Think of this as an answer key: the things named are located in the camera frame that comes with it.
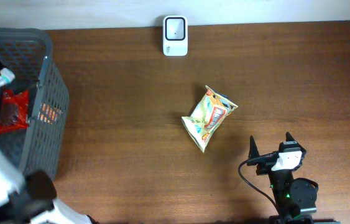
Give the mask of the teal tissue pack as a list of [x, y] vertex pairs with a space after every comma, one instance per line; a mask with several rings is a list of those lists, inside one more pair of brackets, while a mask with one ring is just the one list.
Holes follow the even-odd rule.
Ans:
[[0, 70], [0, 87], [10, 84], [15, 78], [16, 76], [11, 70], [3, 68]]

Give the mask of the orange tissue pack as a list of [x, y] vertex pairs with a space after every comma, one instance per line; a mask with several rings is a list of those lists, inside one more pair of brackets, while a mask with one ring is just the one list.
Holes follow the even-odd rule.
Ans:
[[61, 111], [58, 108], [52, 108], [48, 104], [41, 104], [39, 111], [39, 120], [48, 124], [56, 123], [59, 119]]

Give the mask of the red snack bag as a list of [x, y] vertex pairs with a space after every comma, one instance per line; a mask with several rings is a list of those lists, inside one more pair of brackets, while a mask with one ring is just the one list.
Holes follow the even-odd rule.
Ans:
[[0, 134], [28, 128], [29, 91], [4, 90], [0, 109]]

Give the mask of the yellow chips bag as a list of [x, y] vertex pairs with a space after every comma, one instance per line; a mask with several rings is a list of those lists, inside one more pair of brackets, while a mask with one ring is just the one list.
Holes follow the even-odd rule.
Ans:
[[238, 105], [208, 85], [206, 93], [189, 116], [182, 116], [182, 123], [199, 149], [205, 149], [217, 128]]

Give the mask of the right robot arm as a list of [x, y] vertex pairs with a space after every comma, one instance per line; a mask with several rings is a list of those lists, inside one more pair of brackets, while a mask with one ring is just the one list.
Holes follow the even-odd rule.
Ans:
[[241, 179], [273, 204], [277, 215], [269, 217], [269, 223], [306, 223], [327, 224], [336, 223], [333, 219], [315, 220], [312, 215], [317, 212], [316, 200], [319, 185], [306, 178], [294, 178], [293, 172], [302, 166], [306, 150], [293, 136], [287, 132], [285, 141], [279, 144], [279, 149], [268, 154], [259, 154], [254, 138], [250, 137], [249, 155], [243, 165], [255, 166], [257, 175], [267, 175], [273, 197], [251, 184], [240, 169]]

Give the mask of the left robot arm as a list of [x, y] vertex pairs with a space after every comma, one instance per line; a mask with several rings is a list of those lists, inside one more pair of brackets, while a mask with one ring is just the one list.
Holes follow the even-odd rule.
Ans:
[[0, 223], [96, 222], [62, 202], [44, 171], [24, 176], [0, 150]]

